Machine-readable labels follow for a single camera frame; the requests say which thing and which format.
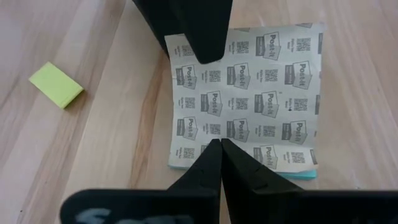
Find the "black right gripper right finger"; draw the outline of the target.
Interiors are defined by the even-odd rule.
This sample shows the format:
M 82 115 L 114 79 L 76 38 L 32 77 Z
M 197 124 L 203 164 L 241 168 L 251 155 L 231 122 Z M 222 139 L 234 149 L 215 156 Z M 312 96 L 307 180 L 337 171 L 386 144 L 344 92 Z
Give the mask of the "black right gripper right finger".
M 270 170 L 229 139 L 223 147 L 222 179 L 225 190 L 302 190 Z

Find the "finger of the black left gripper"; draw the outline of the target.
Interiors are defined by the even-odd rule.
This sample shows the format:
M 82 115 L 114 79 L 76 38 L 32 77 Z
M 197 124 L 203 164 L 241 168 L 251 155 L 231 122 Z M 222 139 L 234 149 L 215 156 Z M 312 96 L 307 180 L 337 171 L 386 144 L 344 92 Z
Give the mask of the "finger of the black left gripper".
M 197 60 L 208 64 L 221 59 L 233 0 L 174 0 L 174 13 Z
M 132 0 L 169 58 L 165 36 L 184 34 L 186 0 Z

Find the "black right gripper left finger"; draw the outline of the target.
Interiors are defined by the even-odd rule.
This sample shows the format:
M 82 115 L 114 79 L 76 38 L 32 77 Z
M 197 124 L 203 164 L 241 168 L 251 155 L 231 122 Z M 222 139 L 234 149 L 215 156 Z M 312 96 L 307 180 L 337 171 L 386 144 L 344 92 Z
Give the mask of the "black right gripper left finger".
M 221 189 L 221 141 L 213 139 L 193 165 L 169 190 Z

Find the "teal sticky note pad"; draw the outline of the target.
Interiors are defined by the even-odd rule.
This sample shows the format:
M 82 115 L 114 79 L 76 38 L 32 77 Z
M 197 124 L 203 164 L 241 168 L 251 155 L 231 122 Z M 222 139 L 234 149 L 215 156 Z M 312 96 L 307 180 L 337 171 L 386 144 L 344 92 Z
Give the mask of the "teal sticky note pad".
M 212 139 L 228 138 L 290 179 L 317 176 L 322 23 L 230 29 L 221 60 L 201 64 L 169 35 L 174 118 L 169 166 L 189 168 Z

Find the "small yellow eraser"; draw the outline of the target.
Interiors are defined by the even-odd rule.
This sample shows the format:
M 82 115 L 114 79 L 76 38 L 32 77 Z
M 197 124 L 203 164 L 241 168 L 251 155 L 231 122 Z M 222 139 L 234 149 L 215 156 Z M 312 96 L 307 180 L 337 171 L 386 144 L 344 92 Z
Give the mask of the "small yellow eraser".
M 50 62 L 36 71 L 29 81 L 61 109 L 83 91 L 81 85 Z

